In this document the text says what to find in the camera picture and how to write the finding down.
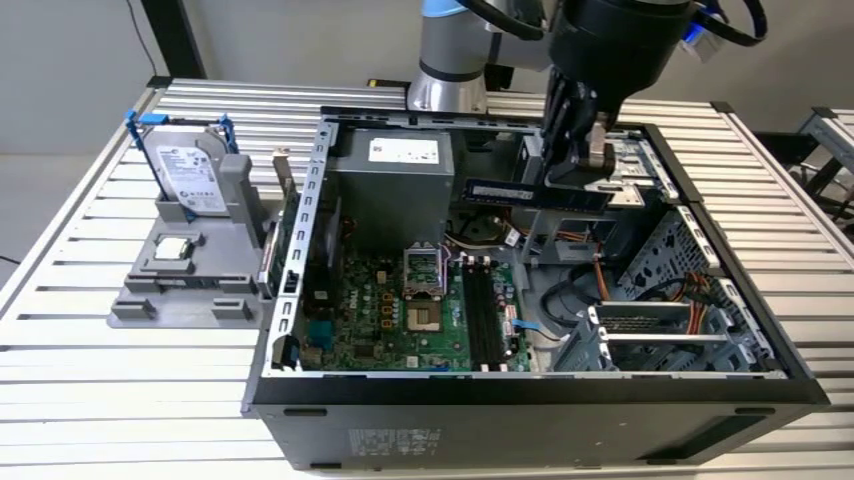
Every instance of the green circuit board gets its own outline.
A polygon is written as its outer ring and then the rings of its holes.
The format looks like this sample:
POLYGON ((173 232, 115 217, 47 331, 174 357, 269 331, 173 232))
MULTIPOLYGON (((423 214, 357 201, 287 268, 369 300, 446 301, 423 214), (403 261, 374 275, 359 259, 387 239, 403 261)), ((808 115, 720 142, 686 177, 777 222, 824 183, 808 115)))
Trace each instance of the green circuit board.
MULTIPOLYGON (((460 263, 450 262, 449 287, 439 302, 403 298, 402 258, 350 254, 343 267, 333 346, 319 367, 326 371, 472 371, 460 263)), ((494 269, 493 280, 497 289, 513 286, 506 265, 494 269)), ((505 301, 520 311, 516 297, 509 296, 505 301)), ((496 329, 505 338, 505 309, 497 305, 497 310, 496 329)), ((508 369, 529 371, 526 342, 524 336, 518 338, 522 348, 508 358, 508 369)))

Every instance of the aluminum table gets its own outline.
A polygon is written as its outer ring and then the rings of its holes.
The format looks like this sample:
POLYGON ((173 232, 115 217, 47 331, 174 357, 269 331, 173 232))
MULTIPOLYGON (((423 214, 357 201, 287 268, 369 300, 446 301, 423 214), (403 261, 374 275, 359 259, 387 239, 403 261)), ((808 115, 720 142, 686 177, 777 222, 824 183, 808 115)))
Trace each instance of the aluminum table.
MULTIPOLYGON (((540 116, 498 93, 497 114, 540 116)), ((275 195, 274 147, 305 176, 322 105, 403 108, 401 89, 175 80, 137 109, 234 118, 253 181, 275 195)), ((632 101, 656 123, 833 407, 700 467, 349 472, 349 478, 854 477, 854 249, 745 128, 708 103, 632 101)), ((257 332, 114 330, 105 317, 149 234, 158 188, 121 127, 0 292, 0 475, 294 478, 259 420, 241 417, 257 332)))

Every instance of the hard drive label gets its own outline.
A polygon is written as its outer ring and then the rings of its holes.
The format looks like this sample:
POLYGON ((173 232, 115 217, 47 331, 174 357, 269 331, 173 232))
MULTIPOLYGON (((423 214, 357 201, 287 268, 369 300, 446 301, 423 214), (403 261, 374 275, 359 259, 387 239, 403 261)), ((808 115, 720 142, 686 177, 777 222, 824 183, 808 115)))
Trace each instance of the hard drive label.
POLYGON ((211 159, 195 147, 158 147, 167 181, 178 202, 195 213, 223 213, 226 201, 211 159))

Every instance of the power supply label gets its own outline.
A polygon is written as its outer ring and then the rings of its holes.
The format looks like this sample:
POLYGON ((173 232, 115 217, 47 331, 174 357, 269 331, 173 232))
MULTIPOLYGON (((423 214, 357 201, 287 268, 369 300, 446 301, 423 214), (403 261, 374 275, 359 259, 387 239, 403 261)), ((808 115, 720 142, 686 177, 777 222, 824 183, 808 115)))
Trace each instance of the power supply label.
POLYGON ((371 140, 369 162, 439 164, 439 141, 411 138, 371 140))

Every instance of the black cable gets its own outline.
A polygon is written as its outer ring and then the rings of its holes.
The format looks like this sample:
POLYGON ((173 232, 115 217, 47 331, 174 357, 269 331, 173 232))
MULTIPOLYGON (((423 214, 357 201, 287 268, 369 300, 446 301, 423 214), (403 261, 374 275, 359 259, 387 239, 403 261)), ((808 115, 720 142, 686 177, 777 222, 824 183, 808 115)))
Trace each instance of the black cable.
POLYGON ((649 300, 650 298, 653 298, 656 294, 664 295, 665 288, 670 287, 672 285, 678 285, 681 283, 685 283, 685 278, 672 278, 670 280, 664 281, 658 285, 650 287, 641 295, 638 295, 634 301, 644 302, 645 300, 649 300))
POLYGON ((536 332, 536 333, 540 333, 540 334, 544 336, 544 338, 545 338, 546 340, 552 340, 553 342, 560 342, 560 341, 561 341, 561 339, 560 339, 560 338, 553 337, 553 336, 552 336, 552 335, 549 335, 546 332, 544 332, 540 328, 522 328, 522 330, 525 330, 526 332, 536 332))
MULTIPOLYGON (((569 289, 576 295, 576 297, 586 305, 596 305, 597 303, 601 303, 602 302, 601 299, 588 295, 576 286, 576 281, 590 272, 593 272, 593 264, 585 263, 585 264, 577 265, 570 269, 566 280, 560 281, 552 287, 549 287, 549 290, 546 290, 540 297, 540 309, 544 312, 544 315, 549 320, 552 320, 553 323, 556 323, 564 328, 570 328, 570 329, 576 328, 576 326, 578 325, 578 320, 558 317, 554 313, 552 313, 552 310, 549 310, 549 299, 554 295, 560 294, 561 290, 569 289)), ((564 308, 566 308, 568 312, 573 313, 573 311, 568 308, 566 304, 564 304, 564 308)))
POLYGON ((137 13, 134 12, 134 5, 131 5, 131 0, 125 0, 129 4, 129 10, 131 10, 131 21, 134 22, 134 30, 137 31, 137 38, 139 39, 139 44, 143 46, 143 51, 146 52, 146 57, 149 57, 149 63, 151 64, 153 75, 158 76, 158 67, 155 66, 155 61, 151 58, 151 53, 149 52, 149 47, 146 46, 146 41, 143 40, 143 34, 139 33, 139 25, 137 24, 137 13))
POLYGON ((721 6, 721 0, 701 0, 702 4, 706 5, 706 8, 712 13, 717 13, 724 18, 726 23, 730 23, 730 17, 728 17, 726 12, 724 11, 724 7, 721 6))
POLYGON ((845 202, 842 202, 842 205, 840 205, 840 209, 837 210, 837 213, 834 213, 832 219, 834 222, 840 220, 840 217, 845 215, 845 211, 849 209, 852 201, 854 201, 854 195, 849 195, 849 198, 845 200, 845 202))
POLYGON ((769 19, 765 15, 765 8, 762 8, 761 0, 745 0, 745 6, 748 7, 750 18, 753 20, 753 36, 733 28, 704 10, 697 11, 692 20, 697 25, 709 30, 722 39, 741 45, 742 47, 753 47, 765 40, 765 37, 769 34, 769 19))
POLYGON ((472 10, 484 20, 496 25, 504 31, 516 35, 522 40, 542 40, 545 32, 541 28, 521 22, 510 17, 484 0, 457 0, 464 7, 472 10))
POLYGON ((14 258, 7 257, 6 255, 0 255, 0 260, 3 260, 4 262, 14 263, 15 265, 22 264, 20 260, 15 260, 14 258))

